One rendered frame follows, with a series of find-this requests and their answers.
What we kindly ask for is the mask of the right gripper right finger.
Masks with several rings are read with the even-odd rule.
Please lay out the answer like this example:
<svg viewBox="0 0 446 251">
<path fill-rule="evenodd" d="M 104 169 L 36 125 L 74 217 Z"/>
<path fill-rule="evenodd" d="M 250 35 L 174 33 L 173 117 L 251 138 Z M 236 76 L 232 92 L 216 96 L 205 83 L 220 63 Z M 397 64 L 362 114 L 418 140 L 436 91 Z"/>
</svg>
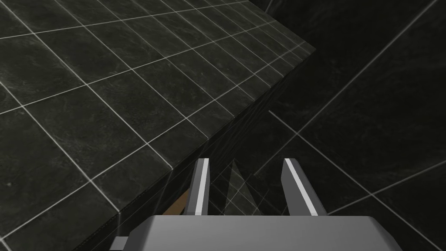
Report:
<svg viewBox="0 0 446 251">
<path fill-rule="evenodd" d="M 296 159 L 284 159 L 281 184 L 288 212 L 291 216 L 327 215 L 321 201 Z"/>
</svg>

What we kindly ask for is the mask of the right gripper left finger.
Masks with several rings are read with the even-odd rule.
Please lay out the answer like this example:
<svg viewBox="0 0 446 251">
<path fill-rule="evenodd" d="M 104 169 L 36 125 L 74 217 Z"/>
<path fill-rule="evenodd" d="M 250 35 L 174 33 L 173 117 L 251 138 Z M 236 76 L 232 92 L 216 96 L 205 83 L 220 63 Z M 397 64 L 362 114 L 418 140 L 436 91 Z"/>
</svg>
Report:
<svg viewBox="0 0 446 251">
<path fill-rule="evenodd" d="M 185 215 L 207 215 L 209 203 L 209 159 L 199 158 L 194 166 Z"/>
</svg>

